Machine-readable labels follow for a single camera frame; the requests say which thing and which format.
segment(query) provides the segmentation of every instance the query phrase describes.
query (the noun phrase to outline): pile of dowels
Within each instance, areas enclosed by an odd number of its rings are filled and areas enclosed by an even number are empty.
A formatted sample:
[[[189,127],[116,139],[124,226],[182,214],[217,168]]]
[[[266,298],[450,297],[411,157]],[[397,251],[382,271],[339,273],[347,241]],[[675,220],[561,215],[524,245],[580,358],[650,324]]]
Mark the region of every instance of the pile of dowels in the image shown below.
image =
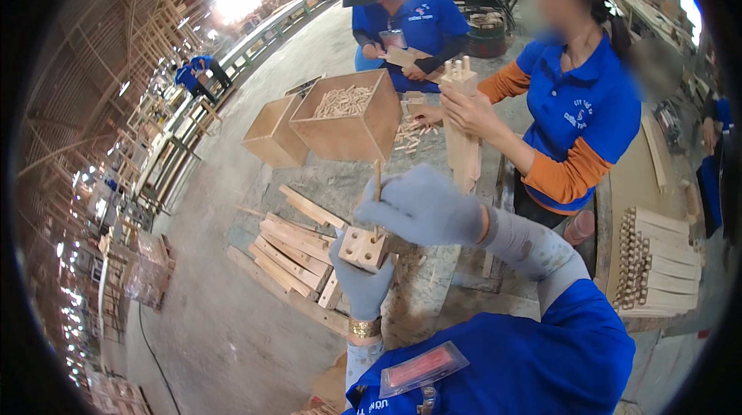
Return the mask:
[[[363,113],[368,106],[373,87],[351,85],[345,90],[330,90],[322,96],[315,118],[346,117]]]
[[[688,244],[687,222],[631,207],[620,230],[619,283],[613,301],[619,315],[672,317],[694,309],[701,262]]]
[[[438,127],[436,124],[423,124],[413,120],[413,116],[408,115],[405,118],[405,122],[397,127],[397,135],[394,137],[395,143],[407,142],[401,146],[394,148],[395,151],[406,150],[404,154],[414,154],[418,150],[420,144],[420,137],[424,134],[433,132],[438,134]],[[433,145],[422,147],[421,151],[427,151],[432,148]]]

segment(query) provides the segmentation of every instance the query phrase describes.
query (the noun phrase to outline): concrete floor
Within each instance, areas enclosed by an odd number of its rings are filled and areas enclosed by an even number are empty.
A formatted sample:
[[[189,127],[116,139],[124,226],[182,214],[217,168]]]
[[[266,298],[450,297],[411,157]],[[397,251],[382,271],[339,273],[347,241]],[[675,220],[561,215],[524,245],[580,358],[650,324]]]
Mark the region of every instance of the concrete floor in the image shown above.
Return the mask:
[[[172,216],[156,220],[154,232],[169,236],[178,265],[162,311],[143,308],[143,326],[184,415],[291,413],[307,401],[316,377],[344,352],[343,339],[263,290],[226,257],[225,249],[239,217],[236,206],[260,187],[257,179],[269,175],[240,145],[243,136],[260,107],[287,89],[323,73],[353,71],[356,43],[349,27],[350,10],[336,4],[258,67],[220,113],[223,123],[212,124],[214,137],[199,144],[203,161],[187,169],[172,198]],[[473,60],[473,70],[480,77],[491,75],[515,58],[522,44],[517,37],[505,57]],[[521,96],[497,107],[515,132],[524,132],[531,122],[524,105]],[[487,147],[485,160],[499,161],[499,153]],[[462,320],[457,303],[477,299],[454,288],[439,327]],[[484,310],[533,316],[538,309],[528,288],[508,282],[502,294],[478,301]],[[624,399],[644,413],[656,413],[691,368],[702,343],[694,334],[659,338],[639,333],[634,338],[635,373]],[[130,308],[122,360],[126,368],[120,373],[143,386],[156,415],[176,413],[144,343],[138,304]],[[657,387],[656,381],[668,374],[672,378]],[[626,410],[621,413],[641,413]]]

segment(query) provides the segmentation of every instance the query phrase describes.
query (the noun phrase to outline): blue shirt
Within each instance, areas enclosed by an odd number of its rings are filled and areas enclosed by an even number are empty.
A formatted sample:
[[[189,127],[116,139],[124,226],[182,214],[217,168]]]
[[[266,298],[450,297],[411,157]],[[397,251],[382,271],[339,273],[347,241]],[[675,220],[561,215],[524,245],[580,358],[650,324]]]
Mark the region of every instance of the blue shirt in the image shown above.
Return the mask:
[[[175,84],[185,85],[189,91],[198,85],[198,78],[191,74],[191,69],[193,69],[192,66],[185,65],[175,72]]]
[[[531,76],[527,101],[533,124],[523,140],[563,162],[575,140],[582,137],[602,160],[615,164],[639,132],[642,109],[636,86],[621,67],[607,34],[584,64],[562,74],[564,49],[533,41],[516,59],[518,67]],[[560,204],[528,188],[543,205],[561,211],[582,208],[594,190],[589,188],[583,197]]]
[[[470,364],[434,384],[434,414],[613,413],[636,351],[606,297],[592,281],[580,279],[541,323],[480,313],[417,345],[387,351],[348,390],[352,409],[345,413],[416,413],[419,389],[378,399],[381,370],[449,340]],[[367,386],[362,394],[359,385]]]
[[[201,63],[200,61],[203,60],[203,63],[206,65],[206,68],[209,68],[211,65],[211,60],[214,59],[213,56],[209,56],[208,54],[205,54],[203,56],[196,56],[193,59],[191,59],[191,65],[196,68],[196,70],[200,70]]]
[[[430,56],[441,52],[445,37],[458,37],[469,32],[469,24],[453,0],[405,0],[392,17],[377,2],[353,6],[353,30],[365,30],[371,38],[384,45],[379,32],[389,30],[389,27],[403,30],[408,46]],[[430,83],[408,80],[398,66],[385,64],[385,67],[389,69],[398,92],[420,90],[425,83]],[[434,91],[439,92],[434,83],[431,85],[435,87]]]

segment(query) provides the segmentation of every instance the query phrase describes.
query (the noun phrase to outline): logo on shirt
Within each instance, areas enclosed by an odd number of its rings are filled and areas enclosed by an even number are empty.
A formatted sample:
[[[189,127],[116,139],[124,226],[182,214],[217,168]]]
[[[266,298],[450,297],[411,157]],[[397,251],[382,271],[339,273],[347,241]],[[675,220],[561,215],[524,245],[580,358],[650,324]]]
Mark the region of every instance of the logo on shirt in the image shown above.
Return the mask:
[[[416,12],[417,16],[410,16],[407,18],[407,20],[421,20],[421,19],[432,19],[431,14],[425,14],[426,10],[430,10],[431,7],[427,5],[427,3],[424,3],[417,8],[415,8],[413,11]]]
[[[585,100],[575,100],[574,105],[577,107],[582,106],[580,107],[580,111],[577,113],[577,117],[574,117],[569,112],[565,112],[564,118],[567,119],[567,122],[572,124],[572,127],[577,127],[579,130],[587,128],[588,124],[584,122],[585,116],[593,114],[593,105]]]

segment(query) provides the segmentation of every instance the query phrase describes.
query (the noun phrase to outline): badge holder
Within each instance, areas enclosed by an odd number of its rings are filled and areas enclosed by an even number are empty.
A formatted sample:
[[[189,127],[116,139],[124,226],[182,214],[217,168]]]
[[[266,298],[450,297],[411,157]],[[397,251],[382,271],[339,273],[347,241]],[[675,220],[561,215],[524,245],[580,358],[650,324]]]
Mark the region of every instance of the badge holder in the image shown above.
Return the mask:
[[[384,49],[389,49],[390,46],[396,46],[400,49],[407,49],[407,41],[404,39],[404,30],[401,29],[390,29],[380,31],[378,36],[381,42],[384,43]]]
[[[424,402],[430,399],[429,394],[425,392],[425,390],[430,392],[430,389],[433,390],[432,401],[435,401],[435,388],[432,384],[468,365],[469,361],[456,345],[446,341],[425,354],[382,370],[378,396],[380,399],[386,399],[416,388],[423,388]]]

